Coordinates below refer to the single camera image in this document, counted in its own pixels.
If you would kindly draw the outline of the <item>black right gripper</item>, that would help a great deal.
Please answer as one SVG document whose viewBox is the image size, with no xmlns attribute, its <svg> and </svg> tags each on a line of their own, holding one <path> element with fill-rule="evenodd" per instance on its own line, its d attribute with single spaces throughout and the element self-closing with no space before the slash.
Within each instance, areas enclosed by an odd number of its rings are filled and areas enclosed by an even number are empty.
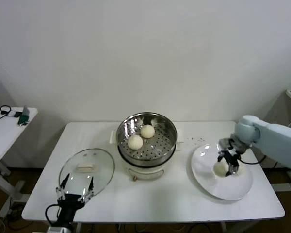
<svg viewBox="0 0 291 233">
<path fill-rule="evenodd" d="M 238 166 L 239 166 L 239 162 L 238 162 L 238 158 L 239 155 L 236 154 L 231 154 L 229 151 L 227 150 L 221 150 L 218 152 L 218 158 L 217 158 L 217 162 L 220 162 L 222 159 L 225 159 L 228 166 L 228 171 L 225 174 L 226 177 L 230 176 L 230 175 L 235 175 L 238 172 Z"/>
</svg>

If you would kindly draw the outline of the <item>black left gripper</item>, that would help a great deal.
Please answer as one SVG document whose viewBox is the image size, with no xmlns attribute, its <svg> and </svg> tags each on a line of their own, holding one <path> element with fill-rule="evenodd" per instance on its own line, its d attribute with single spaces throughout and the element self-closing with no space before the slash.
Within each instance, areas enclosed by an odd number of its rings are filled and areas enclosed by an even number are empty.
<svg viewBox="0 0 291 233">
<path fill-rule="evenodd" d="M 78 210 L 84 207 L 84 203 L 87 203 L 94 196 L 94 182 L 93 177 L 89 182 L 89 186 L 83 189 L 83 194 L 65 194 L 64 189 L 69 179 L 70 174 L 60 182 L 60 186 L 56 187 L 56 194 L 58 205 L 60 207 L 57 223 L 72 223 L 75 214 Z"/>
</svg>

